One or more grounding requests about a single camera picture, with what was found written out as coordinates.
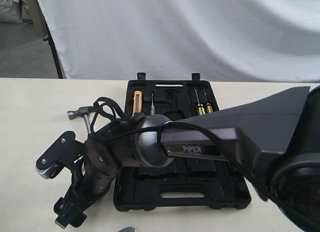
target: piper logo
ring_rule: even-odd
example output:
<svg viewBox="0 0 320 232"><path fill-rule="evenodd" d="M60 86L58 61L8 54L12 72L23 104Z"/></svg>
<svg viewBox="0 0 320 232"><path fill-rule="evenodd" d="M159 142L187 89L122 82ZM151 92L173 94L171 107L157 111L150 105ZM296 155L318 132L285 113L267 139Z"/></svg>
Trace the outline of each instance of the piper logo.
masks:
<svg viewBox="0 0 320 232"><path fill-rule="evenodd" d="M182 146L182 149L186 153L202 153L199 146Z"/></svg>

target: tool case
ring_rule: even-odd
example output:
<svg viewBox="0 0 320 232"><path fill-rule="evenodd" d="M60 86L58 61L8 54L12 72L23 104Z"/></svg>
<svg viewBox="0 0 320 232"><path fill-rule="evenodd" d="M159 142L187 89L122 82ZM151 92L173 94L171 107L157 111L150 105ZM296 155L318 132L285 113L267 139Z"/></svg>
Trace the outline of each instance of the tool case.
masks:
<svg viewBox="0 0 320 232"><path fill-rule="evenodd" d="M200 103L208 101L213 111L219 110L210 83L200 80L198 73L192 74L190 81L148 81L145 73L138 73L137 80L128 82L124 112L132 115L134 93L139 90L145 115L150 115L153 93L156 114L172 121L201 116L195 89ZM125 167L114 190L113 203L119 211L200 205L242 209L251 202L244 177L228 162L217 160L177 157L164 168Z"/></svg>

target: yellow screwdriver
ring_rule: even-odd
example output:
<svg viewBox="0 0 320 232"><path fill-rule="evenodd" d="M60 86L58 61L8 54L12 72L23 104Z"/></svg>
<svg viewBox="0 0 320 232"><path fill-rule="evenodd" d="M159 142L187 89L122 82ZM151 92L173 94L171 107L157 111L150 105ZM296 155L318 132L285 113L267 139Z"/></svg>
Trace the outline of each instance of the yellow screwdriver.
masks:
<svg viewBox="0 0 320 232"><path fill-rule="evenodd" d="M212 108L212 105L208 102L208 97L207 97L206 90L205 89L203 89L203 90L204 90L204 95L205 95L205 99L206 99L206 105L205 105L206 110L207 110L208 113L212 113L214 110Z"/></svg>
<svg viewBox="0 0 320 232"><path fill-rule="evenodd" d="M197 90L194 89L194 91L195 91L195 94L196 94L196 98L197 98L197 100L198 100L198 104L197 104L197 106L196 106L197 111L198 111L198 115L206 114L206 111L205 111L204 106L203 106L203 105L200 103L200 101L199 101L199 96L198 96Z"/></svg>

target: white table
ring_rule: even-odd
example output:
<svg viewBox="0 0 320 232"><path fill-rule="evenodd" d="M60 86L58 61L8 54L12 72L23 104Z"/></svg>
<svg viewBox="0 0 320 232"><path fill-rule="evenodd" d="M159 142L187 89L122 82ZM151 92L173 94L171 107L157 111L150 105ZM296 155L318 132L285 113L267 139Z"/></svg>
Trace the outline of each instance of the white table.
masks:
<svg viewBox="0 0 320 232"><path fill-rule="evenodd" d="M308 84L211 83L221 109L302 85ZM1 231L62 231L54 223L52 208L65 195L70 172L64 169L57 178L43 180L34 169L35 162L64 131L76 132L79 141L86 139L83 119L69 121L67 110L91 105L99 96L111 97L123 108L126 88L126 81L0 79ZM300 231L272 202L263 202L248 186L252 202L243 210L166 207L148 212L118 212L112 187L102 201L85 211L88 217L81 227L69 225L66 231L117 232L126 226L138 232Z"/></svg>

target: robotic arm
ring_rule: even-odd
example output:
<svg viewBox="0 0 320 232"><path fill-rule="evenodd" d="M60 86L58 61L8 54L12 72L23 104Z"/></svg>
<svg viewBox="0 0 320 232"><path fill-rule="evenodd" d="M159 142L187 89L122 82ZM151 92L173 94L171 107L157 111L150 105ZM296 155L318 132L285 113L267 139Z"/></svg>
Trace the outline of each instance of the robotic arm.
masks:
<svg viewBox="0 0 320 232"><path fill-rule="evenodd" d="M190 157L231 162L261 199L275 202L304 231L320 231L320 87L291 88L179 122L160 114L129 118L108 98L94 106L84 144L65 132L36 162L43 178L64 167L72 172L71 186L54 206L62 228L83 223L83 211L109 191L122 167L165 167L174 157ZM98 114L111 123L94 132Z"/></svg>

